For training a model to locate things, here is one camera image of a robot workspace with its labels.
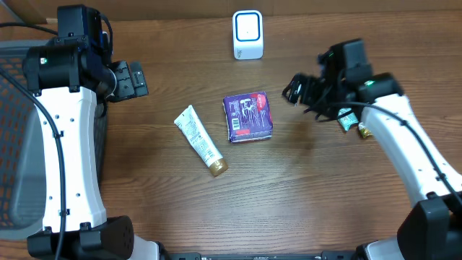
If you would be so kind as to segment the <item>mint green wipes packet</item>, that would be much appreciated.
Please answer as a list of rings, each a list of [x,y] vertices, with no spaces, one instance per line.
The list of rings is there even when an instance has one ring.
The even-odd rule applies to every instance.
[[[351,108],[341,108],[338,112],[337,121],[345,132],[359,124],[359,120]]]

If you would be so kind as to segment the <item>green yellow snack packet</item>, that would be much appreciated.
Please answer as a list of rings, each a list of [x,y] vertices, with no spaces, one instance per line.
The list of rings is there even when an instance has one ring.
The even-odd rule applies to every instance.
[[[368,137],[372,137],[373,134],[372,132],[365,126],[365,124],[363,122],[360,122],[358,124],[358,130],[359,130],[359,133],[360,135],[362,136],[362,138],[366,139]]]

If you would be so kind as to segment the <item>white conditioner tube gold cap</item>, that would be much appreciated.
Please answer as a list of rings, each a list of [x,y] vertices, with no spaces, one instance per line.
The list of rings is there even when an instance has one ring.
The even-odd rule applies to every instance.
[[[213,176],[219,176],[228,170],[227,162],[209,136],[192,105],[189,105],[174,120],[174,124],[182,131],[184,137]]]

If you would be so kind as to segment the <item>purple Carefree pad pack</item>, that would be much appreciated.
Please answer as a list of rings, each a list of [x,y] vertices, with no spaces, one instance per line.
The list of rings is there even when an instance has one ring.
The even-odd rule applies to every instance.
[[[223,107],[232,143],[270,139],[273,131],[269,100],[265,92],[227,96]]]

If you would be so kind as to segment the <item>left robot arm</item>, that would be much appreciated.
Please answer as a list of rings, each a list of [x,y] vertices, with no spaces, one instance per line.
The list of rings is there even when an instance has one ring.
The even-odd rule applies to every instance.
[[[41,120],[46,203],[42,230],[27,239],[37,259],[159,260],[158,243],[109,217],[97,179],[94,124],[99,103],[147,95],[139,63],[112,61],[108,18],[91,7],[61,6],[57,36],[23,62],[27,96]]]

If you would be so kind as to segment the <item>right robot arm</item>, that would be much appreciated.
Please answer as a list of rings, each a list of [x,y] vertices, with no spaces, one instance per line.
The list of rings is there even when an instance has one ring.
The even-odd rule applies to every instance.
[[[354,114],[392,162],[411,202],[395,236],[358,246],[352,259],[460,259],[461,174],[422,128],[398,81],[374,74],[363,40],[319,55],[319,77],[296,74],[282,94],[288,102],[337,121]]]

